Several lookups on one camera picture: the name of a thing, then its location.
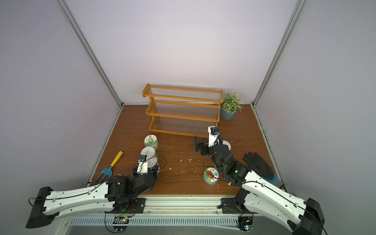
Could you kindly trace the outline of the white lid seed can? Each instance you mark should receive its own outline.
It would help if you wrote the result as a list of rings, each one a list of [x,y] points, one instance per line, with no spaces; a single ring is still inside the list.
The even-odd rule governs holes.
[[[229,150],[231,150],[231,144],[228,142],[228,141],[222,141],[222,143],[224,144],[224,145],[226,145],[227,147],[228,147],[228,149]]]

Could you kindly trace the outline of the tomato seed jar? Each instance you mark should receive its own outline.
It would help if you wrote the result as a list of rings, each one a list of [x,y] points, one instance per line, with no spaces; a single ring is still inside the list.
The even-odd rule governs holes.
[[[204,179],[204,182],[210,187],[217,184],[219,181],[219,172],[217,168],[215,167],[206,168],[204,170],[203,179]]]

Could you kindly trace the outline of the yellow flower seed jar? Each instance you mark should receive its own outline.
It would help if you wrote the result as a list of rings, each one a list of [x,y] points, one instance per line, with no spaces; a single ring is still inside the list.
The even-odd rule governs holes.
[[[156,153],[156,150],[153,147],[147,146],[144,149],[142,149],[140,155],[146,156],[146,160],[148,160],[152,157],[157,156],[157,153]]]

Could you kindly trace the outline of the sunflower seed jar green label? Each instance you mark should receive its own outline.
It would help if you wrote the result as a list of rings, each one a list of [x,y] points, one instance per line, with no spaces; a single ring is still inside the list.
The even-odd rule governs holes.
[[[145,146],[153,147],[156,151],[159,149],[159,142],[155,135],[147,135],[144,139]]]

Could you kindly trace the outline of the dark green watermelon seed can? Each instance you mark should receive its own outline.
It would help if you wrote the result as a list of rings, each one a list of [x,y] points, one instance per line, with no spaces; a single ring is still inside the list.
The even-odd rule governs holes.
[[[158,163],[158,157],[148,156],[146,163],[147,163],[147,173],[153,174],[155,178],[158,178],[161,174],[161,168]]]

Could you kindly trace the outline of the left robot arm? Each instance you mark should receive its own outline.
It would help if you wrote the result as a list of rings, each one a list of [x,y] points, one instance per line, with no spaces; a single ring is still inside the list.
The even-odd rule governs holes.
[[[86,212],[133,214],[137,209],[134,200],[140,194],[152,190],[156,181],[156,174],[148,173],[137,176],[120,175],[91,187],[71,191],[40,188],[33,198],[25,227],[40,228],[50,225],[55,219]]]

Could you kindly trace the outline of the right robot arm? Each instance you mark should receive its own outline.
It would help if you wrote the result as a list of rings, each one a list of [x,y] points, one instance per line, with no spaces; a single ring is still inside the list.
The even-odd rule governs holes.
[[[194,138],[195,151],[208,155],[224,181],[240,190],[235,200],[242,213],[255,212],[287,228],[294,235],[325,234],[325,218],[320,204],[312,198],[303,200],[273,185],[276,174],[256,152],[244,156],[245,163],[236,160],[222,143],[221,136],[207,142]]]

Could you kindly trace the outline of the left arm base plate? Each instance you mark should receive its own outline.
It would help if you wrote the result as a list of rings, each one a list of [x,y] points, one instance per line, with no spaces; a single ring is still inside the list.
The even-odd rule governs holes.
[[[119,214],[142,214],[146,207],[146,198],[131,199],[126,206],[119,208]]]

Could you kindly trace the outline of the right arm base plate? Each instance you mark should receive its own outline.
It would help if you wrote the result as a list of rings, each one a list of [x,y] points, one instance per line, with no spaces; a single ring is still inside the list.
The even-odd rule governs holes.
[[[223,214],[242,214],[247,212],[245,206],[235,198],[221,198],[221,203],[217,208],[222,211]]]

